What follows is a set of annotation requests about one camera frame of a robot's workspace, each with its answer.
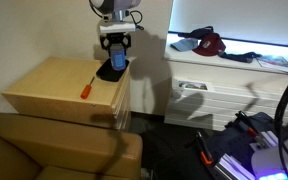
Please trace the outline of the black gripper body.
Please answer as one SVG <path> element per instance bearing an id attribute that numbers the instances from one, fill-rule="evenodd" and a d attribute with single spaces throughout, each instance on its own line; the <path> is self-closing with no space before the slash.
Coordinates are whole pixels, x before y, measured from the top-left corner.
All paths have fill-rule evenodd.
<path id="1" fill-rule="evenodd" d="M 109 50 L 113 44 L 128 49 L 131 46 L 131 36 L 125 33 L 107 33 L 100 36 L 100 44 L 103 50 Z"/>

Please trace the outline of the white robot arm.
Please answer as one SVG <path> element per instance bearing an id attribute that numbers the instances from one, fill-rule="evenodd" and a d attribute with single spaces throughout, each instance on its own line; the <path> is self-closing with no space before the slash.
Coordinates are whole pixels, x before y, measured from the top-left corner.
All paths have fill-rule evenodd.
<path id="1" fill-rule="evenodd" d="M 126 21 L 131 9 L 137 7 L 141 0 L 88 0 L 90 8 L 102 22 L 99 25 L 101 48 L 108 52 L 112 59 L 113 49 L 121 49 L 123 53 L 131 46 L 129 32 L 134 32 L 138 25 L 134 21 Z"/>

